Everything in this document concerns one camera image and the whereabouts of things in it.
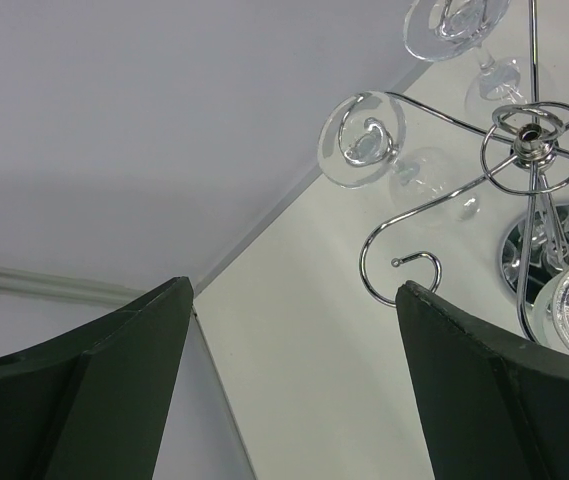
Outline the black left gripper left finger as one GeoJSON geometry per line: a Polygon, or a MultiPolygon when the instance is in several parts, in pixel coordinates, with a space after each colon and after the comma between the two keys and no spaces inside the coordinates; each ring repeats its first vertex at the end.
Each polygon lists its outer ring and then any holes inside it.
{"type": "Polygon", "coordinates": [[[151,478],[193,297],[177,277],[0,357],[0,479],[151,478]]]}

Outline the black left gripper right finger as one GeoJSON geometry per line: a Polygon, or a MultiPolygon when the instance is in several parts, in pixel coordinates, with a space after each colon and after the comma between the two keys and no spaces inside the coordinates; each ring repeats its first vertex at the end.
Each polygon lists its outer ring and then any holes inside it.
{"type": "Polygon", "coordinates": [[[438,479],[569,479],[569,356],[412,281],[397,316],[438,479]]]}

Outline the tall clear wine glass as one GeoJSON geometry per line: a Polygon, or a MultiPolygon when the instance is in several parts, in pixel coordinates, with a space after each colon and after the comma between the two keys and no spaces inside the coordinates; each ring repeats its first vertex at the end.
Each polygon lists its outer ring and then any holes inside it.
{"type": "Polygon", "coordinates": [[[322,127],[319,167],[327,179],[347,189],[385,180],[396,214],[461,186],[459,160],[431,145],[406,150],[406,133],[398,100],[379,91],[355,94],[322,127]]]}

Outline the etched clear wine glass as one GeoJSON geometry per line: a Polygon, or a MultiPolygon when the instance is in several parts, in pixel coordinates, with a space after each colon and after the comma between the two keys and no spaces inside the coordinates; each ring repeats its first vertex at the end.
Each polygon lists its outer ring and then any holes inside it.
{"type": "Polygon", "coordinates": [[[418,0],[404,19],[404,46],[413,57],[436,63],[473,54],[478,73],[466,91],[464,108],[482,126],[491,123],[498,107],[531,101],[528,59],[495,58],[483,45],[509,6],[505,0],[418,0]]]}

